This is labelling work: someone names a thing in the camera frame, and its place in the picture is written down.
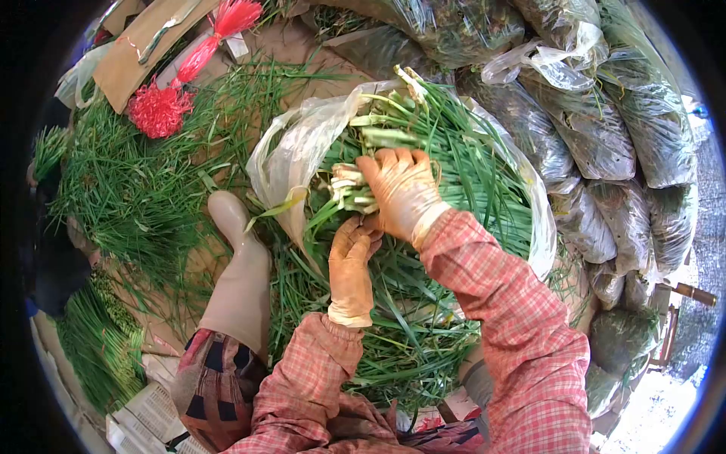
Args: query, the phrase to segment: plastic bag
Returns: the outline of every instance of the plastic bag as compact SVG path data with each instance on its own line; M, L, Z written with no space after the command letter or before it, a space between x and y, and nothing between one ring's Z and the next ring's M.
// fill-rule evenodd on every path
M489 85L506 84L517 77L522 67L529 66L554 88L576 92L592 88L595 80L583 70L573 68L569 57L587 54L588 49L603 40L603 32L592 24L580 23L577 35L578 44L573 52L544 47L539 38L515 47L489 61L481 70L481 81Z
M600 32L595 0L514 0L514 5L544 42L543 64L568 59L577 71L594 69L608 59L608 45Z
M583 92L558 90L531 68L523 68L518 80L551 115L584 178L635 176L635 149L607 94L596 86Z
M620 377L605 372L600 366L590 361L585 375L587 414L590 415L590 418L597 418L608 411L610 401L621 384Z
M325 29L319 23L319 19L317 20L322 9L327 10L327 15L340 11L338 8L319 5L313 12L302 15L302 21L324 39L323 46L331 48L336 54L377 80L395 78L393 67L400 65L413 68L427 81L445 82L448 73L442 71L438 63L427 57L416 41L396 27L385 24L375 26L377 22L368 21L363 22L352 33L330 36L324 32Z
M457 73L460 94L473 97L512 135L549 193L566 194L580 181L570 150L547 113L516 81L505 86L482 83L478 73Z
M513 169L519 171L526 183L526 191L532 209L532 240L529 245L527 263L539 280L544 280L552 269L552 264L555 263L555 253L557 252L557 227L552 216L550 202L547 200L545 184L499 121L472 98L460 99L469 110L479 118L487 120L497 130L509 153L502 153L499 147L494 147L494 149ZM481 134L486 134L478 124L473 125L473 129Z
M625 275L622 306L629 310L642 309L648 305L655 287L655 282L640 274L639 271L628 271L628 274Z
M603 310L612 310L620 300L625 286L625 276L618 276L613 260L601 264L585 262L587 282L600 300Z
M615 258L618 248L613 234L583 183L569 194L553 194L551 199L557 230L585 261L599 264Z
M506 1L311 0L352 9L404 31L447 68L486 61L518 46L524 20Z
M69 109L79 108L84 109L91 105L94 99L96 99L96 93L98 93L98 86L93 92L93 96L89 100L83 100L81 92L86 86L93 72L96 70L98 63L106 56L111 46L115 44L115 41L106 43L103 46L98 46L95 49L89 50L71 69L63 74L63 77L58 81L58 89L55 91L55 97L62 102L65 107Z
M325 153L356 115L358 109L370 102L361 94L403 87L400 81L368 82L358 85L350 95L326 100L308 98L299 108L290 109L275 117L255 146L245 167L255 194L267 209L288 198L306 193L310 179L317 171ZM280 142L270 150L272 140L285 131ZM307 224L304 203L298 202L275 216L291 240L306 253L303 232ZM307 257L319 272L314 260Z
M658 271L674 272L685 261L698 221L698 186L683 185L648 189L653 248Z
M602 0L610 60L600 66L603 87L630 130L649 187L696 181L696 149L673 75L620 0Z
M658 314L615 308L601 312L590 326L590 360L621 377L637 358L658 345Z
M587 190L595 199L618 245L615 259L618 274L625 275L631 269L646 270L650 213L640 184L633 179L625 182L591 181Z
M369 82L356 87L347 97L333 97L328 100L310 98L302 106L287 111L272 121L262 136L245 167L250 176L252 188L266 208L283 202L288 195L307 191L310 180L320 166L331 144L345 129L348 121L358 109L370 101L361 94L377 93L402 88L402 81ZM532 241L528 263L540 279L544 279L555 260L555 222L552 218L545 185L537 176L531 164L512 138L494 117L468 100L468 107L483 116L502 135L502 141L509 148L501 154L510 165L519 170L526 182L532 210ZM270 150L272 140L284 130L280 143ZM293 242L305 251L303 232L307 223L303 203L276 215L280 226ZM315 261L308 257L311 265L319 270Z

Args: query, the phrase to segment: red plastic string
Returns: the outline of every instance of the red plastic string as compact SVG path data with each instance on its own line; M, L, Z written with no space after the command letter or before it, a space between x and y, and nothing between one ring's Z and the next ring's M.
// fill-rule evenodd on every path
M214 23L214 34L202 41L179 66L179 72L163 90L152 80L136 91L129 100L129 118L152 139L169 137L182 127L182 115L192 111L190 93L182 85L194 80L214 55L222 39L253 26L262 14L262 6L250 0L221 0Z
M155 79L156 76L129 100L129 118L141 132L152 139L159 139L180 130L182 115L191 112L194 107L194 96L182 92L180 85L159 90Z

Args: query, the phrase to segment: white rubber boot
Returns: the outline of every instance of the white rubber boot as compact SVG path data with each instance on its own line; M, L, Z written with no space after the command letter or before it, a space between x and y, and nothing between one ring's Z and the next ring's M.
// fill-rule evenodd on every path
M234 256L222 272L199 328L237 339L267 362L270 255L254 235L245 233L250 215L240 199L227 191L209 196L207 208Z

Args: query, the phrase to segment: glove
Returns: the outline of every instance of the glove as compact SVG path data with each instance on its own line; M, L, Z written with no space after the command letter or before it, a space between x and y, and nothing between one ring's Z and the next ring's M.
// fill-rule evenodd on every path
M380 209L365 226L408 241L420 251L433 223L451 208L441 200L426 153L383 148L375 160L361 156L356 164Z
M350 328L371 326L373 289L368 275L368 259L380 248L383 232L360 227L360 217L353 216L340 226L333 238L330 268L331 322Z

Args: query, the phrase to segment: cardboard sheet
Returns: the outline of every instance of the cardboard sheet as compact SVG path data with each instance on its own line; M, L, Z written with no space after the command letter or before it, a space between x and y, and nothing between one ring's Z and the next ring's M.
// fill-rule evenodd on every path
M144 11L146 4L142 0L123 0L113 12L103 21L102 27L111 35L121 34L126 24L126 18Z
M116 39L113 48L96 67L94 80L116 113L123 112L129 97L172 44L217 6L218 0L201 0L183 22L164 33L149 60L140 65L141 52L164 23L179 10L181 4L177 0L156 0L151 3Z

